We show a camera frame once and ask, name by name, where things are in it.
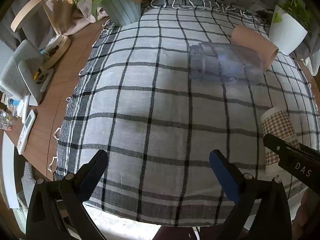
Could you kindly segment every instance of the brown cardboard tube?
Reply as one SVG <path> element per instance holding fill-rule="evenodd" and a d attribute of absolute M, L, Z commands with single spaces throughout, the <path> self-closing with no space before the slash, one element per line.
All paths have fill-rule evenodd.
<path fill-rule="evenodd" d="M 236 45 L 247 47 L 258 52 L 263 62 L 263 70 L 270 67 L 279 52 L 278 47 L 271 41 L 263 37 L 260 33 L 242 25 L 238 25 L 233 30 L 231 41 Z"/>

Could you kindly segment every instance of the vase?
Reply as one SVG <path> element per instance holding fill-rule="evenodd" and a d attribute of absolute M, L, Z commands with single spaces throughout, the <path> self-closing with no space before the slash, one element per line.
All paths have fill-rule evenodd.
<path fill-rule="evenodd" d="M 263 37 L 260 33 L 242 25 L 238 25 L 233 30 L 231 41 L 233 44 L 247 47 L 258 52 L 263 62 L 263 70 L 270 67 L 279 52 L 277 46 L 271 41 Z"/>
<path fill-rule="evenodd" d="M 133 0 L 103 0 L 100 5 L 116 26 L 123 26 L 141 18 L 141 3 Z"/>
<path fill-rule="evenodd" d="M 289 55 L 299 46 L 308 32 L 291 15 L 277 5 L 274 17 L 276 13 L 279 14 L 282 21 L 271 23 L 269 39 L 283 54 Z"/>

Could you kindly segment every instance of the black and white checkered tablecloth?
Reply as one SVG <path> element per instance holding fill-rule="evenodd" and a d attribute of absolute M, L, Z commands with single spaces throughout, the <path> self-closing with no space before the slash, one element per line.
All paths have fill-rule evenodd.
<path fill-rule="evenodd" d="M 267 36 L 258 18 L 229 9 L 149 6 L 140 21 L 103 32 L 67 107 L 57 179 L 104 149 L 110 161 L 90 205 L 142 222 L 203 226 L 222 223 L 234 205 L 209 167 L 213 149 L 242 173 L 270 179 L 260 116 L 271 107 L 285 105 L 299 141 L 319 150 L 317 106 L 290 57 L 279 53 L 255 86 L 190 79 L 188 45 L 229 43 L 237 25 Z M 279 177 L 288 199 L 305 187 L 287 172 Z"/>

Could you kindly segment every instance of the wooden table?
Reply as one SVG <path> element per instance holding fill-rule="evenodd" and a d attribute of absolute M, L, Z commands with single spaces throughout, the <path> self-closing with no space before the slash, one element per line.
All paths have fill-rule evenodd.
<path fill-rule="evenodd" d="M 39 106 L 32 107 L 36 120 L 29 135 L 23 153 L 24 157 L 44 176 L 53 180 L 52 172 L 47 168 L 52 157 L 57 155 L 57 141 L 53 137 L 55 130 L 61 126 L 65 116 L 66 98 L 73 93 L 79 81 L 79 71 L 84 68 L 92 50 L 92 44 L 98 39 L 102 24 L 107 19 L 89 24 L 78 33 L 69 36 L 71 45 L 65 55 L 55 65 L 55 73 Z M 5 131 L 17 146 L 23 124 L 19 118 L 12 131 Z"/>

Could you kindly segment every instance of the gray-green metal bucket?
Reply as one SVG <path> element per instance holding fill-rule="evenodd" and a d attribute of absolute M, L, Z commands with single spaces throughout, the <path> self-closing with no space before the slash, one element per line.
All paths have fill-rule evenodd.
<path fill-rule="evenodd" d="M 101 6 L 116 26 L 123 26 L 141 18 L 141 3 L 132 0 L 103 0 Z"/>

